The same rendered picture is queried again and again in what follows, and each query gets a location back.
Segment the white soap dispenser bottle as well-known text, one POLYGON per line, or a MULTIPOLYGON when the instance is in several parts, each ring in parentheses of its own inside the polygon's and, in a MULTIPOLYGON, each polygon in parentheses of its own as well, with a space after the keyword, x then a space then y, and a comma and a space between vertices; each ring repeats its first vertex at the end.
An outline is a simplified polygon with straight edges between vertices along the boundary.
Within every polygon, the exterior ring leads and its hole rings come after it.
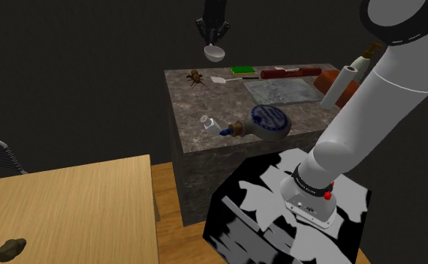
POLYGON ((353 78, 353 81, 357 84, 360 84, 363 81, 364 74, 367 72, 371 58, 377 48, 382 48, 382 45, 379 43, 370 43, 370 47, 351 63, 351 67, 357 70, 357 73, 353 78))

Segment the olive brown long object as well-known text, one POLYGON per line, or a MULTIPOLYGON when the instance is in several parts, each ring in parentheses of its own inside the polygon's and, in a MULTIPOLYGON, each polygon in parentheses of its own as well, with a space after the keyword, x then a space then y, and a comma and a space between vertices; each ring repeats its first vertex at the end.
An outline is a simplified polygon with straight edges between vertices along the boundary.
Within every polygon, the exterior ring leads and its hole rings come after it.
POLYGON ((0 247, 0 263, 13 260, 21 254, 27 242, 24 238, 9 239, 0 247))

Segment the blue patterned grey flask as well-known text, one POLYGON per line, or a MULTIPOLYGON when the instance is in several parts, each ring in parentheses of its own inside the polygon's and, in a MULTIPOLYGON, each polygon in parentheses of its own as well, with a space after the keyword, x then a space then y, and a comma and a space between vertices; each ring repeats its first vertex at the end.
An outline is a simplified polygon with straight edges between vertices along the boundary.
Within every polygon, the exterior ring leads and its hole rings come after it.
POLYGON ((252 107, 243 120, 238 120, 219 132, 220 136, 244 137, 254 135, 275 142, 284 139, 291 130, 291 120, 279 108, 270 105, 252 107))

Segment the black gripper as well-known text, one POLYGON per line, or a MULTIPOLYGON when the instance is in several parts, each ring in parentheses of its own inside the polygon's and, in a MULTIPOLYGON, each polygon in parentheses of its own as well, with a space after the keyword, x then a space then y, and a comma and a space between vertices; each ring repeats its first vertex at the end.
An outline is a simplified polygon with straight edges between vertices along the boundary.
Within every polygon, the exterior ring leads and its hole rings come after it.
POLYGON ((211 44, 210 29, 205 22, 221 24, 214 33, 214 43, 219 42, 230 29, 231 24, 225 20, 227 0, 205 0, 203 18, 195 20, 195 24, 206 45, 211 44))

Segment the brown bug figure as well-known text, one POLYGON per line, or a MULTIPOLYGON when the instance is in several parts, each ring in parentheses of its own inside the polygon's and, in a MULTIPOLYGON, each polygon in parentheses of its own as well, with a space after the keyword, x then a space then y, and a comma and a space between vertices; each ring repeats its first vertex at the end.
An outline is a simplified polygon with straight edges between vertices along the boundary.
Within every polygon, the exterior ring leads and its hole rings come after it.
POLYGON ((197 84, 206 86, 203 82, 203 75, 200 74, 198 70, 191 70, 190 73, 186 75, 186 78, 191 81, 192 88, 194 88, 197 84))

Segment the white salt shaker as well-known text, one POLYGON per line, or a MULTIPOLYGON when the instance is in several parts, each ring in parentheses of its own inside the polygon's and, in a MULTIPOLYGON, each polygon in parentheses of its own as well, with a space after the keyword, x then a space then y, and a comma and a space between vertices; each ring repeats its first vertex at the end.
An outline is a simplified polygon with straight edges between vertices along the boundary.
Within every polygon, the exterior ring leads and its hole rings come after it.
POLYGON ((200 118, 200 122, 203 124, 204 129, 214 136, 218 136, 222 130, 219 124, 207 115, 203 115, 200 118))

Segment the red rolling pin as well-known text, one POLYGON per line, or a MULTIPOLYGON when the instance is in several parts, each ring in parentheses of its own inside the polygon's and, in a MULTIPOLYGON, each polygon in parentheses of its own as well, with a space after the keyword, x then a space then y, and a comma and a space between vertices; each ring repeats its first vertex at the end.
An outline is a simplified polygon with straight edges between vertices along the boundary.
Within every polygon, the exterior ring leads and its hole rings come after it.
POLYGON ((296 68, 292 70, 275 69, 261 71, 261 79, 281 79, 293 77, 313 77, 318 76, 322 72, 319 67, 296 68))

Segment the grey flat tray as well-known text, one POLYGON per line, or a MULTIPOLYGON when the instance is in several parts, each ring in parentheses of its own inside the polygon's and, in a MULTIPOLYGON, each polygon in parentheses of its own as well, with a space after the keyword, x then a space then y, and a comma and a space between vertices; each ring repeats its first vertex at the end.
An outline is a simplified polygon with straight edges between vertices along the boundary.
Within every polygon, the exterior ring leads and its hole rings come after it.
POLYGON ((283 106, 323 99, 323 94, 302 79, 269 79, 243 83, 256 104, 283 106))

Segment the light wooden table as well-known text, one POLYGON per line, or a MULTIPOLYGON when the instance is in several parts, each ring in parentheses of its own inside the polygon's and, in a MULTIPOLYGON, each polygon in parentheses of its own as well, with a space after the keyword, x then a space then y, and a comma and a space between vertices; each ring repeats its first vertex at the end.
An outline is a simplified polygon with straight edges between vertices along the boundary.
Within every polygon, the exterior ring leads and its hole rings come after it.
POLYGON ((149 155, 0 178, 8 264, 159 264, 149 155))

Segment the orange red box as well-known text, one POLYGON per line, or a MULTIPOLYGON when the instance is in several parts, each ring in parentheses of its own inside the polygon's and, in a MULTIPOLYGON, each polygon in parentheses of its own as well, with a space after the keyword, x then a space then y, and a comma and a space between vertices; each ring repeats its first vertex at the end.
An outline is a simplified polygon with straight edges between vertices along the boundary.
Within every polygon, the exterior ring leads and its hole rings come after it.
MULTIPOLYGON (((324 95, 327 93, 333 82, 336 80, 336 78, 339 75, 338 70, 326 70, 323 71, 314 81, 314 86, 322 92, 324 95)), ((347 104, 347 102, 350 100, 352 95, 357 91, 359 88, 359 84, 355 81, 350 81, 347 88, 344 90, 344 92, 341 94, 339 99, 336 101, 336 105, 340 108, 343 108, 344 105, 347 104)))

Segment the black grey patterned robot stand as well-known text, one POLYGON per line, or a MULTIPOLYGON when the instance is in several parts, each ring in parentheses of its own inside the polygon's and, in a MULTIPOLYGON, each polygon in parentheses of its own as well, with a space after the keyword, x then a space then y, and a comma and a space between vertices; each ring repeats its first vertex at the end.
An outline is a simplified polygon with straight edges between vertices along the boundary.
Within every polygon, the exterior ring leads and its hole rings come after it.
POLYGON ((203 238, 227 264, 354 264, 372 192, 344 175, 326 229, 287 210, 280 183, 306 157, 298 148, 245 159, 213 193, 203 238))

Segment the white paper towel roll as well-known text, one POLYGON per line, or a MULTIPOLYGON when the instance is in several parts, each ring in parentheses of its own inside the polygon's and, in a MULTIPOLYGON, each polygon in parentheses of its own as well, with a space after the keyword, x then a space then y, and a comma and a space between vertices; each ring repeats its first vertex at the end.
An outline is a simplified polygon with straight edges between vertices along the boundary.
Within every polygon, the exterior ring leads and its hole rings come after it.
POLYGON ((357 72, 358 70, 355 67, 344 66, 320 102, 321 108, 326 110, 332 108, 347 88, 348 84, 353 80, 357 72))

